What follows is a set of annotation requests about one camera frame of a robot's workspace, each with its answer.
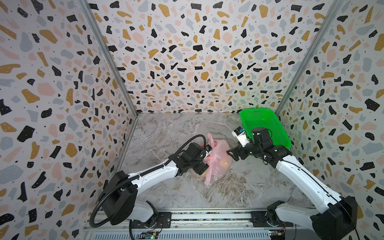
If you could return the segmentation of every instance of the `terrazzo patterned wall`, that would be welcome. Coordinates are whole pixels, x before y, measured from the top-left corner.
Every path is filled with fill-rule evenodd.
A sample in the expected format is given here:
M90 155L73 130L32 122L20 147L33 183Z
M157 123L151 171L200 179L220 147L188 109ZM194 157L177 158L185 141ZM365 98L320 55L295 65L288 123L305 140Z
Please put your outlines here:
M344 2L280 116L304 165L356 197L366 240L384 236L383 4Z
M275 110L332 0L89 0L138 112Z
M80 239L131 119L75 1L0 1L0 238Z

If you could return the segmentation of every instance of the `tied plastic bag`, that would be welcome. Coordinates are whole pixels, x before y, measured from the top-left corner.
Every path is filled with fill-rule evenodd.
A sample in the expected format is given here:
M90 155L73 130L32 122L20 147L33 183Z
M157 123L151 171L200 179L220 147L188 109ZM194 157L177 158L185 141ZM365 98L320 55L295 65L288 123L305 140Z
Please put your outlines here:
M223 176L232 163L231 156L227 154L227 150L229 150L227 141L213 139L210 133L208 133L208 138L212 151L203 161L209 165L204 182L206 185L209 185L212 179L217 180Z

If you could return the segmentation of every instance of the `black mounting plate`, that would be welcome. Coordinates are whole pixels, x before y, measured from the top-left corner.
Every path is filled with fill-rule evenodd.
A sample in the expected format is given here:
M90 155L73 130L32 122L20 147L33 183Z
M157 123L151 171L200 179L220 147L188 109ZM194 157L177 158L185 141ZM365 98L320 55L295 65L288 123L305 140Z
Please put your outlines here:
M252 211L250 221L253 223L253 227L271 227L266 222L266 211ZM293 227L293 223L285 222L285 226ZM284 227L284 223L281 223L276 227Z
M170 222L172 220L172 212L159 212L157 215L157 219L160 220L158 221L158 226L156 227L155 230L159 230L162 228L170 228ZM132 221L132 229L134 228L146 228L144 227L144 223L138 221L138 220L133 220Z

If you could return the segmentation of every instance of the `green basket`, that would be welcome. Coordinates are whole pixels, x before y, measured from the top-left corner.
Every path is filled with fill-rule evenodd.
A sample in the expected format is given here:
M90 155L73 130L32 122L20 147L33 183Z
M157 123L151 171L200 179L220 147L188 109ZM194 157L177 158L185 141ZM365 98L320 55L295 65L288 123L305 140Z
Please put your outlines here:
M252 138L251 131L257 127L265 127L272 131L272 141L274 145L283 145L289 149L292 145L283 125L280 123L276 114L268 108L250 108L240 112L241 121L247 136Z

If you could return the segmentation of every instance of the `slotted metal panel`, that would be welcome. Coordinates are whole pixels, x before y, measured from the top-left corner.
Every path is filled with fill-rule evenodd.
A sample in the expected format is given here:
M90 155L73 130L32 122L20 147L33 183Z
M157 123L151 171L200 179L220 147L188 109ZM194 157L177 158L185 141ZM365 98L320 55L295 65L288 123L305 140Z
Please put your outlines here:
M140 239L143 235L141 232L133 231L133 237ZM94 240L129 240L128 231L116 232L96 232L93 236ZM164 231L159 234L158 239L228 239L228 240L270 240L268 230L186 230L186 231Z

